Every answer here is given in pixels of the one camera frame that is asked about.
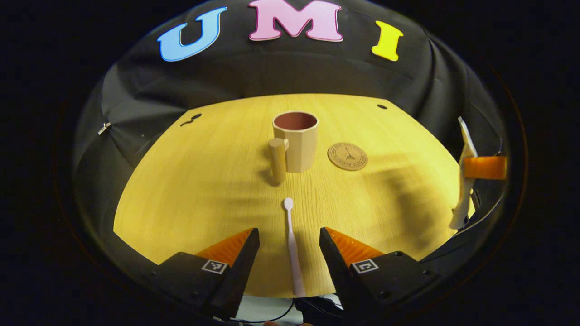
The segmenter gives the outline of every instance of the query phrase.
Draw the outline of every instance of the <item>mug handle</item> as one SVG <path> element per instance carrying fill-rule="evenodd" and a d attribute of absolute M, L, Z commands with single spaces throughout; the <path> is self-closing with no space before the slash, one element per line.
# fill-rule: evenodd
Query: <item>mug handle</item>
<path fill-rule="evenodd" d="M 272 159 L 272 174 L 274 181 L 279 184 L 286 180 L 286 151 L 288 139 L 273 138 L 268 142 Z"/>

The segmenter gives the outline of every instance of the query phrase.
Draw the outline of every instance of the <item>blue letter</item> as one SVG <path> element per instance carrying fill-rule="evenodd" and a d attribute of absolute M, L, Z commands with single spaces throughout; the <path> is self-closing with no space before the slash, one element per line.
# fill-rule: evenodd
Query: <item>blue letter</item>
<path fill-rule="evenodd" d="M 202 52 L 212 45 L 219 36 L 219 14 L 227 7 L 217 8 L 206 12 L 195 19 L 201 21 L 201 37 L 189 44 L 181 43 L 181 30 L 187 26 L 183 23 L 161 35 L 157 42 L 160 44 L 161 57 L 165 61 L 179 61 Z"/>

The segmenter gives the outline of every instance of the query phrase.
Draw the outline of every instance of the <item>coaster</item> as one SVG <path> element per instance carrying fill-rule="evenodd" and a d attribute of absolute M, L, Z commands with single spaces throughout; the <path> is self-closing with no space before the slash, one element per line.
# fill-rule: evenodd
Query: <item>coaster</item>
<path fill-rule="evenodd" d="M 367 166 L 367 154 L 360 147 L 349 143 L 337 143 L 328 149 L 328 158 L 341 169 L 356 171 Z"/>

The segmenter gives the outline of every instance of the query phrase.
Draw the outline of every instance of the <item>metal clip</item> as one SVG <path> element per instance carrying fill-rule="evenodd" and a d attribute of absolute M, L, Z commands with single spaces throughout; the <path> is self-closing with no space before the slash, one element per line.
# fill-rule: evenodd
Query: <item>metal clip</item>
<path fill-rule="evenodd" d="M 101 128 L 101 130 L 99 130 L 99 136 L 105 131 L 107 130 L 107 128 L 109 128 L 111 126 L 110 122 L 106 122 L 103 124 L 103 127 Z"/>

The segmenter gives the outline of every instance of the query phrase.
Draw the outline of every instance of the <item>mug rim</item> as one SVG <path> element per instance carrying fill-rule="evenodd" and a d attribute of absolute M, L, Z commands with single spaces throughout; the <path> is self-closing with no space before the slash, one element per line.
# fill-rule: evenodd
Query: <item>mug rim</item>
<path fill-rule="evenodd" d="M 281 115 L 284 115 L 284 114 L 288 114 L 288 113 L 304 113 L 304 114 L 308 114 L 308 115 L 310 115 L 310 116 L 314 117 L 314 119 L 316 119 L 316 123 L 315 123 L 313 126 L 311 126 L 311 127 L 308 127 L 308 128 L 306 128 L 306 129 L 285 129 L 285 128 L 282 128 L 282 127 L 278 126 L 278 125 L 277 125 L 277 124 L 274 122 L 274 121 L 276 121 L 276 119 L 277 119 L 279 116 L 281 116 Z M 278 129 L 280 129 L 280 130 L 287 131 L 287 132 L 306 132 L 306 131 L 309 131 L 309 130 L 312 130 L 312 129 L 314 129 L 314 128 L 318 127 L 318 123 L 319 123 L 319 121 L 320 121 L 320 120 L 318 120 L 318 117 L 317 117 L 316 115 L 314 115 L 314 114 L 310 113 L 310 112 L 305 112 L 305 111 L 286 111 L 286 112 L 282 112 L 282 113 L 280 113 L 279 115 L 276 115 L 276 116 L 275 116 L 275 117 L 272 119 L 272 126 L 274 126 L 275 128 L 278 128 Z"/>

